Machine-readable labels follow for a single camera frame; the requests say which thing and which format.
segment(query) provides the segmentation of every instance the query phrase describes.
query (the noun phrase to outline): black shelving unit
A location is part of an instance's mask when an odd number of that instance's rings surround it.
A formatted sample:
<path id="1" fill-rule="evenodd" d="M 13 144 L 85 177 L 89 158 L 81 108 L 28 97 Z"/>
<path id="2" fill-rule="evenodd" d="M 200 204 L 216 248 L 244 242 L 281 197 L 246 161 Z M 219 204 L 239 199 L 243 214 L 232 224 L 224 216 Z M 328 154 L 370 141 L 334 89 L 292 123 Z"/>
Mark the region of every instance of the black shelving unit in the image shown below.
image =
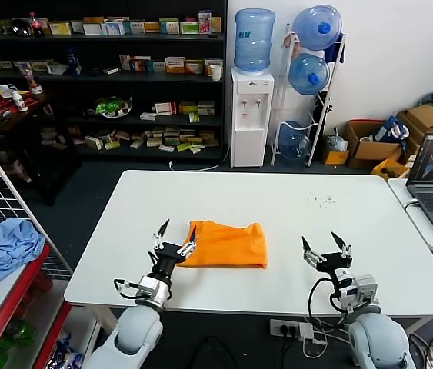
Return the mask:
<path id="1" fill-rule="evenodd" d="M 122 142 L 120 148 L 96 151 L 84 145 L 78 146 L 78 152 L 84 158 L 99 160 L 180 159 L 180 160 L 220 160 L 224 149 L 224 110 L 225 110 L 225 77 L 221 81 L 212 81 L 206 75 L 184 75 L 165 73 L 135 73 L 122 71 L 113 75 L 95 75 L 88 71 L 93 68 L 103 69 L 120 66 L 119 55 L 149 55 L 153 60 L 164 60 L 169 56 L 186 58 L 220 58 L 225 60 L 227 0 L 191 0 L 190 2 L 173 2 L 172 0 L 153 0 L 150 2 L 133 2 L 129 0 L 110 0 L 108 3 L 94 4 L 86 0 L 74 2 L 56 0 L 55 2 L 32 2 L 24 0 L 12 4 L 0 0 L 0 18 L 20 18 L 35 12 L 39 18 L 55 20 L 75 20 L 83 16 L 128 16 L 130 19 L 158 20 L 160 18 L 184 18 L 196 15 L 201 9 L 210 8 L 215 16 L 222 19 L 222 33 L 215 35 L 46 35 L 44 38 L 20 38 L 13 35 L 0 35 L 1 60 L 44 60 L 54 59 L 67 64 L 70 48 L 75 50 L 82 67 L 83 75 L 48 75 L 35 73 L 44 89 L 58 92 L 62 101 L 65 123 L 78 125 L 84 132 L 94 129 L 121 129 L 132 133 L 153 126 L 174 125 L 180 128 L 213 130 L 220 147 L 204 148 L 197 154 L 191 151 L 173 153 L 160 151 L 157 148 L 143 146 L 138 150 Z M 14 83 L 25 87 L 21 74 L 15 70 L 1 70 L 0 83 Z M 99 116 L 87 116 L 86 110 L 93 108 L 98 98 L 116 95 L 122 98 L 133 98 L 131 113 L 120 119 L 107 119 Z M 139 115 L 151 111 L 154 103 L 168 101 L 214 101 L 215 115 L 201 116 L 199 123 L 190 123 L 187 115 L 170 115 L 157 117 L 155 121 L 142 121 Z"/>

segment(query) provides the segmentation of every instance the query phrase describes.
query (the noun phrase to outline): folded orange shirt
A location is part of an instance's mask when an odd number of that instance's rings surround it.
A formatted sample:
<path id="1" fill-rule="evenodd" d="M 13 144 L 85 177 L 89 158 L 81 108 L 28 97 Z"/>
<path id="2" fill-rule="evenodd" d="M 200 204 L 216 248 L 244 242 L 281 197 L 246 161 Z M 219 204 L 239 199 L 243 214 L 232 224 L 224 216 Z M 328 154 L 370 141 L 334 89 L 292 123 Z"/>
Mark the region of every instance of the folded orange shirt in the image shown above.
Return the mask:
<path id="1" fill-rule="evenodd" d="M 197 248 L 182 267 L 266 268 L 268 256 L 260 224 L 229 227 L 213 221 L 191 221 L 187 243 L 195 229 Z"/>

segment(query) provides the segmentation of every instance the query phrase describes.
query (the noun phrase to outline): robotic arm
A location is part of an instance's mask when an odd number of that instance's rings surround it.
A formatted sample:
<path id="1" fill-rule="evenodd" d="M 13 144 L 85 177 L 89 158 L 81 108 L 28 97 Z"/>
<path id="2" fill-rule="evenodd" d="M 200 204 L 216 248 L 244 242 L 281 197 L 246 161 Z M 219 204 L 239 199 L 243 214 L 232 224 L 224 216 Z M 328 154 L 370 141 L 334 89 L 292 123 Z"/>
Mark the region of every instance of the robotic arm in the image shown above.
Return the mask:
<path id="1" fill-rule="evenodd" d="M 157 234 L 153 234 L 155 254 L 148 253 L 153 263 L 152 271 L 137 284 L 123 279 L 114 280 L 118 293 L 135 300 L 136 306 L 122 313 L 117 326 L 104 345 L 93 353 L 85 369 L 138 369 L 158 343 L 163 331 L 159 314 L 163 312 L 165 302 L 172 297 L 172 272 L 175 265 L 184 262 L 196 247 L 195 228 L 189 242 L 183 246 L 163 242 L 168 222 L 160 227 Z M 136 295 L 127 295 L 122 288 L 137 288 L 138 291 Z"/>
<path id="2" fill-rule="evenodd" d="M 409 342 L 402 326 L 381 314 L 375 299 L 377 283 L 371 275 L 355 278 L 349 267 L 351 245 L 332 232 L 341 252 L 319 254 L 305 238 L 303 258 L 317 271 L 329 274 L 334 293 L 329 297 L 332 307 L 341 312 L 349 325 L 353 355 L 361 369 L 415 369 L 409 353 Z M 334 298 L 341 307 L 337 307 Z"/>

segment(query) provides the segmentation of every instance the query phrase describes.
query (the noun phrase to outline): white table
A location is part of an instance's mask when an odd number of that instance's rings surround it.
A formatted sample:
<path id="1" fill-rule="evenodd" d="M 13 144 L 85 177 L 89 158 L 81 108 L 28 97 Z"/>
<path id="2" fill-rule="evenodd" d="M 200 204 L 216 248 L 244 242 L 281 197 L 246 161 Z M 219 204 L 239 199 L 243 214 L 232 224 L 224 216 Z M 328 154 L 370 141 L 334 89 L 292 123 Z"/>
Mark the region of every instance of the white table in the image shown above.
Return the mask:
<path id="1" fill-rule="evenodd" d="M 306 315 L 309 291 L 326 275 L 304 262 L 301 236 L 315 250 L 333 252 L 334 231 L 352 245 L 352 272 L 375 277 L 386 314 L 433 317 L 433 255 L 387 183 L 371 175 L 126 171 L 65 299 L 132 306 L 112 281 L 137 282 L 150 271 L 152 234 L 167 218 L 166 241 L 181 244 L 191 220 L 212 220 L 235 227 L 258 222 L 268 244 L 267 269 L 176 268 L 170 311 Z M 314 314 L 337 316 L 328 301 L 331 291 L 328 284 L 317 289 Z"/>
<path id="2" fill-rule="evenodd" d="M 407 179 L 389 179 L 388 186 L 394 192 L 395 197 L 401 203 L 401 206 L 406 205 L 413 196 L 406 188 Z M 412 220 L 418 232 L 425 240 L 430 249 L 433 250 L 433 224 L 426 217 L 425 213 L 420 207 L 408 206 L 406 208 L 409 218 Z"/>

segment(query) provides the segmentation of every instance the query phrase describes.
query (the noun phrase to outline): crumpled blue fabric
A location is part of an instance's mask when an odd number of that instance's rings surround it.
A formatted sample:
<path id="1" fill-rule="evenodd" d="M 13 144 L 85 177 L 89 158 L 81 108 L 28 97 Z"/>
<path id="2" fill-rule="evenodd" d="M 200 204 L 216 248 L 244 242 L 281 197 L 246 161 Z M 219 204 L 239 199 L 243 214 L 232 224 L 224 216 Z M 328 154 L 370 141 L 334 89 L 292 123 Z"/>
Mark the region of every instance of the crumpled blue fabric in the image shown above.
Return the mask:
<path id="1" fill-rule="evenodd" d="M 0 223 L 0 281 L 42 253 L 45 239 L 30 221 L 8 218 Z"/>

